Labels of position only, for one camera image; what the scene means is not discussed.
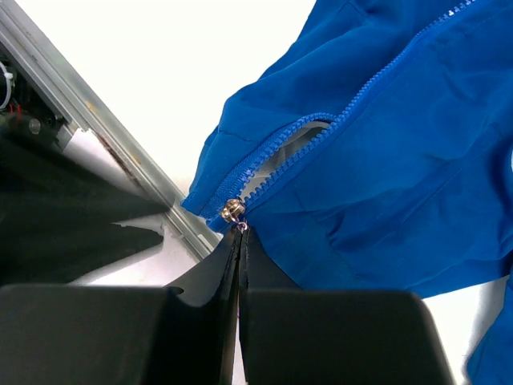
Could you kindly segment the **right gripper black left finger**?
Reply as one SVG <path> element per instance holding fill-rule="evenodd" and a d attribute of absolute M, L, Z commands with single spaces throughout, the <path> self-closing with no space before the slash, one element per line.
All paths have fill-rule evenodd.
<path fill-rule="evenodd" d="M 239 245 L 164 287 L 3 287 L 2 383 L 231 383 Z"/>

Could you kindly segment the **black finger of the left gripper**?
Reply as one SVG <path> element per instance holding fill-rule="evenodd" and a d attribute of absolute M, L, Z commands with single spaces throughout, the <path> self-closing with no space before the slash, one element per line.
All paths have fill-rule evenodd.
<path fill-rule="evenodd" d="M 1 137 L 1 255 L 120 249 L 137 253 L 162 241 L 126 221 L 168 207 L 122 190 L 30 138 Z"/>

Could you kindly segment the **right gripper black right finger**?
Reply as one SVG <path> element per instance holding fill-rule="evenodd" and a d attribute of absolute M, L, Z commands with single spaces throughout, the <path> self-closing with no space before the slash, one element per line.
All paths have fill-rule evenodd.
<path fill-rule="evenodd" d="M 253 230 L 240 244 L 240 345 L 250 384 L 450 384 L 434 320 L 403 291 L 299 288 Z"/>

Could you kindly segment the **blue white red jacket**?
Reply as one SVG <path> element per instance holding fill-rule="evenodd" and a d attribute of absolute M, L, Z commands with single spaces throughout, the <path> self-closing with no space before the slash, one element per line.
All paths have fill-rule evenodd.
<path fill-rule="evenodd" d="M 511 2 L 316 2 L 225 102 L 183 205 L 243 230 L 245 359 L 253 290 L 429 298 L 504 279 L 466 372 L 511 383 Z"/>

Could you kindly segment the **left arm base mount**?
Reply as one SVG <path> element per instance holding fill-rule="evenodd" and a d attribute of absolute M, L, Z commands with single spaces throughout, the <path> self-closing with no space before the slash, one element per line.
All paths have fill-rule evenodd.
<path fill-rule="evenodd" d="M 15 62 L 1 52 L 1 133 L 35 138 L 50 146 L 65 123 L 25 79 Z"/>

